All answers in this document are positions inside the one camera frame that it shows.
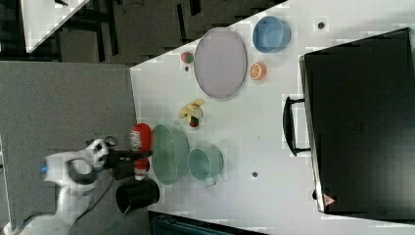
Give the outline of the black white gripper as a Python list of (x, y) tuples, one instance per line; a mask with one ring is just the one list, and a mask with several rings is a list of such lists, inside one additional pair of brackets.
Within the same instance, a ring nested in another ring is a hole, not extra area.
[(134, 175), (134, 163), (141, 159), (150, 157), (153, 152), (134, 152), (127, 150), (115, 150), (117, 145), (115, 138), (105, 138), (104, 143), (108, 146), (108, 153), (98, 160), (99, 169), (108, 170), (115, 180), (122, 180)]

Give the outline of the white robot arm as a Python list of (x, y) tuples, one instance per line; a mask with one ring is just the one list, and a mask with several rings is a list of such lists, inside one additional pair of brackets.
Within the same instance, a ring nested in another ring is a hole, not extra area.
[(44, 180), (59, 186), (54, 213), (29, 216), (10, 235), (69, 235), (72, 226), (92, 210), (99, 173), (119, 163), (134, 163), (153, 152), (115, 150), (116, 140), (92, 139), (79, 151), (52, 154), (44, 158)]

